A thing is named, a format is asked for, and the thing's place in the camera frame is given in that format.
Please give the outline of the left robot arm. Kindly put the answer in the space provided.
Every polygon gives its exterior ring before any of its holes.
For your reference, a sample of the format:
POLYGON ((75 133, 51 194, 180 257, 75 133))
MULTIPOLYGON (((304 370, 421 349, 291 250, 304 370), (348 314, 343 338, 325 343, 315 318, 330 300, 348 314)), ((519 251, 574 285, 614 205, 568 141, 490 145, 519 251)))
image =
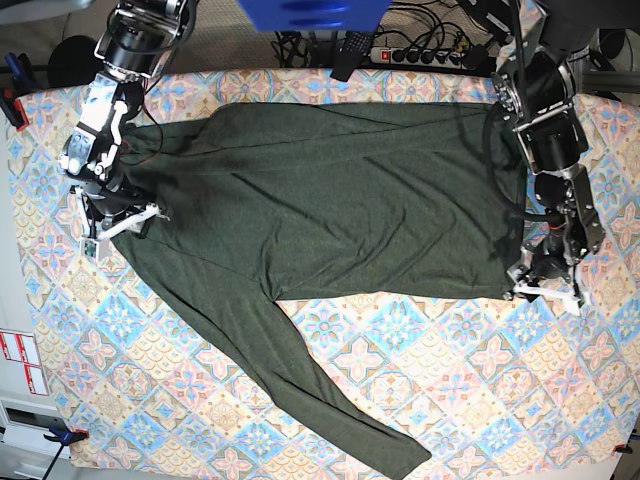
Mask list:
POLYGON ((574 107, 576 82, 568 49, 546 40, 549 9, 540 7, 539 19, 524 32, 519 2, 509 2, 508 8, 515 48, 492 76, 497 101, 484 121, 482 159, 488 184, 506 212, 544 223, 548 233, 536 243, 522 244, 519 259, 507 270, 514 286, 504 296, 528 301, 555 298, 577 315, 589 301, 580 287, 578 266, 599 252, 606 233, 587 169, 580 162, 589 145, 574 107), (541 214, 527 212, 498 185, 491 158, 491 130, 498 122, 511 131, 534 176, 534 193, 544 208, 541 214))

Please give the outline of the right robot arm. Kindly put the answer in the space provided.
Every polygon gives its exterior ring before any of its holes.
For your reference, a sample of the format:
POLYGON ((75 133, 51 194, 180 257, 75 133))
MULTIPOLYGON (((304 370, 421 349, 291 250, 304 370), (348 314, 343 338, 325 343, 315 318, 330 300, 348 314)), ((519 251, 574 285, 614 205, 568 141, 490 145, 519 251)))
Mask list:
POLYGON ((94 50, 102 69, 59 156, 62 172, 74 182, 80 252, 90 259, 102 260, 112 238, 141 233, 161 213, 153 195, 133 186, 120 164, 123 130, 141 113, 148 82, 191 37, 196 18, 194 1, 121 1, 109 13, 94 50))

